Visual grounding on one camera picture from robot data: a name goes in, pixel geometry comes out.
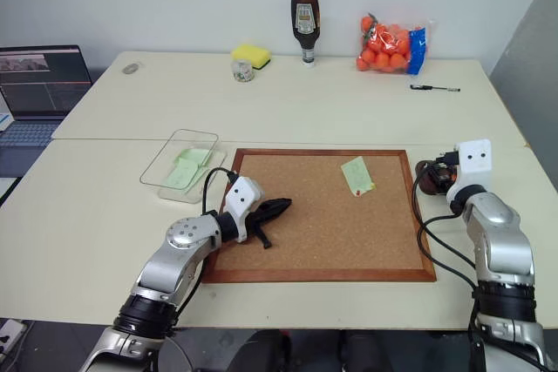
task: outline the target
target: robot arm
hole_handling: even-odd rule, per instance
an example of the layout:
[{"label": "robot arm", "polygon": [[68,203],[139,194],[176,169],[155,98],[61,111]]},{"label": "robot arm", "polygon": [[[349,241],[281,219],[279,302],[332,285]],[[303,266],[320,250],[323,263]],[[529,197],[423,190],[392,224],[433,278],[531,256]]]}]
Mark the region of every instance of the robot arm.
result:
[{"label": "robot arm", "polygon": [[[118,317],[104,330],[80,372],[144,371],[156,364],[196,267],[222,242],[246,240],[249,210],[263,197],[255,181],[228,174],[234,184],[225,199],[225,212],[178,220],[167,229],[161,247],[144,266]],[[284,210],[290,200],[281,201]]]},{"label": "robot arm", "polygon": [[457,147],[458,177],[447,192],[454,213],[462,213],[474,244],[478,287],[473,293],[472,370],[538,371],[519,356],[547,366],[542,326],[536,322],[531,246],[520,230],[520,216],[494,193],[488,140]]}]

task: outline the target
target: laptop screen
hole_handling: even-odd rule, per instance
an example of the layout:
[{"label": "laptop screen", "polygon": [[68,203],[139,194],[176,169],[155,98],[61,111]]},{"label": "laptop screen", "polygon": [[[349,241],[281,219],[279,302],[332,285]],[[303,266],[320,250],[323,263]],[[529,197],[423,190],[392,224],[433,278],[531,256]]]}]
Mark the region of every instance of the laptop screen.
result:
[{"label": "laptop screen", "polygon": [[0,48],[0,92],[14,118],[63,118],[91,85],[77,45]]}]

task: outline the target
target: brown bottle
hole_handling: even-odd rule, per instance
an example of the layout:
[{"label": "brown bottle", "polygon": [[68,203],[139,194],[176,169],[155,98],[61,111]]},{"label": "brown bottle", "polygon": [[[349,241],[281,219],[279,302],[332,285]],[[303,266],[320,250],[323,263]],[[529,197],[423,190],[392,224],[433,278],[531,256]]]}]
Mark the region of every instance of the brown bottle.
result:
[{"label": "brown bottle", "polygon": [[320,8],[317,0],[290,0],[293,34],[303,47],[303,62],[314,64],[314,44],[320,36]]}]

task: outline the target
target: cork bulletin board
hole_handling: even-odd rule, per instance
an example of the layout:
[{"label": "cork bulletin board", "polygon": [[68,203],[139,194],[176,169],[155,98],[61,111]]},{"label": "cork bulletin board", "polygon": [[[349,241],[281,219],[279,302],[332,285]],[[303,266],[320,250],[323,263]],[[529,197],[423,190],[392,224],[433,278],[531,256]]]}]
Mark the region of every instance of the cork bulletin board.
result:
[{"label": "cork bulletin board", "polygon": [[[358,156],[376,189],[355,197],[341,165]],[[262,227],[271,248],[253,236],[225,243],[205,282],[436,280],[416,241],[404,150],[238,149],[233,170],[255,179],[266,200],[292,204]]]}]

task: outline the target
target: sponge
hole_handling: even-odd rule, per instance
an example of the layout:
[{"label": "sponge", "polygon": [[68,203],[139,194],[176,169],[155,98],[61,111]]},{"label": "sponge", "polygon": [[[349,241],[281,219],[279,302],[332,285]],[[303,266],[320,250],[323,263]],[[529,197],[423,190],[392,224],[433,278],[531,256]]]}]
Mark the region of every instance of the sponge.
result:
[{"label": "sponge", "polygon": [[248,44],[240,45],[230,55],[233,60],[248,60],[256,70],[260,70],[271,59],[270,51]]}]

